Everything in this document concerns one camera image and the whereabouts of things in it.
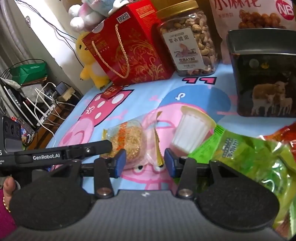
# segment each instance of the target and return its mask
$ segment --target yellow duck plush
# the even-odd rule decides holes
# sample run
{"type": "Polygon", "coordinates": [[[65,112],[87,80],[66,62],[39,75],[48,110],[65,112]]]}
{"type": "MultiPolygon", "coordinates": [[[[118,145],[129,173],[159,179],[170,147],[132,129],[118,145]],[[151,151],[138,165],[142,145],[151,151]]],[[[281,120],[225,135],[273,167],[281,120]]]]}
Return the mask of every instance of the yellow duck plush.
{"type": "Polygon", "coordinates": [[[88,80],[92,79],[95,86],[102,90],[110,83],[105,71],[99,65],[99,63],[92,56],[91,52],[86,49],[86,46],[82,42],[82,39],[88,34],[88,32],[79,35],[76,41],[76,52],[80,60],[85,64],[83,70],[80,73],[80,79],[88,80]]]}

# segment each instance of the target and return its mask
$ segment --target peppa pig tablecloth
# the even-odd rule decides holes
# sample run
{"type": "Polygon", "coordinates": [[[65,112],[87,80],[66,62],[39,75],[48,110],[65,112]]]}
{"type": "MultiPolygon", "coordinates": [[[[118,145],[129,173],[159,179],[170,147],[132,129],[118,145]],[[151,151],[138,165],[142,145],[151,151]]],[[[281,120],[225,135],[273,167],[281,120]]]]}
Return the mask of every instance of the peppa pig tablecloth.
{"type": "MultiPolygon", "coordinates": [[[[207,113],[224,128],[247,136],[268,135],[295,121],[293,118],[242,117],[236,112],[237,94],[233,70],[220,64],[215,74],[207,77],[182,78],[174,74],[169,80],[126,86],[114,98],[101,98],[93,88],[80,100],[57,130],[56,146],[66,146],[101,140],[103,129],[113,127],[158,108],[157,133],[160,151],[170,145],[182,113],[187,105],[207,113]]],[[[54,139],[48,144],[53,147],[54,139]]],[[[84,160],[92,163],[98,156],[84,160]]],[[[113,189],[158,190],[173,189],[174,182],[165,167],[150,163],[124,170],[121,177],[111,179],[113,189]]],[[[92,177],[85,177],[83,188],[94,193],[92,177]]]]}

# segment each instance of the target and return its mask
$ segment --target camera lens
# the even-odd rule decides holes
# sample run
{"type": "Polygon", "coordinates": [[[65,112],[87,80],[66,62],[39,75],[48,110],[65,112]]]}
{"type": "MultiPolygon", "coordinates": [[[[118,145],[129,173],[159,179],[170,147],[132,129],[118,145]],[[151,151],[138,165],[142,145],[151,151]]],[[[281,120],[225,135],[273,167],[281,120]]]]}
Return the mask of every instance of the camera lens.
{"type": "Polygon", "coordinates": [[[8,123],[6,121],[4,122],[4,130],[6,133],[8,132],[8,123]]]}
{"type": "Polygon", "coordinates": [[[17,136],[20,136],[20,129],[17,127],[17,136]]]}
{"type": "Polygon", "coordinates": [[[11,131],[11,135],[14,136],[15,135],[15,126],[14,125],[11,125],[10,131],[11,131]]]}

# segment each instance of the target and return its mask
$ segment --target plastic jar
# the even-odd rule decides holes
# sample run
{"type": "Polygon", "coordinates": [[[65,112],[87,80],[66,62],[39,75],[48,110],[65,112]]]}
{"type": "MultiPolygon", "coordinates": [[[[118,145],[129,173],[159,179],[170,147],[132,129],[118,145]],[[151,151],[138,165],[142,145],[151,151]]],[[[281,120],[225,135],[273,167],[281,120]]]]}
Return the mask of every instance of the plastic jar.
{"type": "Polygon", "coordinates": [[[213,74],[219,63],[207,25],[207,17],[195,0],[157,11],[159,32],[179,76],[213,74]]]}

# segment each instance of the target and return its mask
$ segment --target jelly cup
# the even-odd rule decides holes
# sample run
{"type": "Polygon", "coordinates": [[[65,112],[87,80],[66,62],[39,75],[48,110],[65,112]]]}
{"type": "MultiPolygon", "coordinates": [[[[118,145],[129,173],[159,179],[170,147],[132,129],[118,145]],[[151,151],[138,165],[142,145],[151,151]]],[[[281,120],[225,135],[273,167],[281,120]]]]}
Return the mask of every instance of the jelly cup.
{"type": "Polygon", "coordinates": [[[202,144],[208,132],[216,127],[215,121],[202,111],[182,106],[182,118],[177,126],[172,145],[189,154],[202,144]]]}

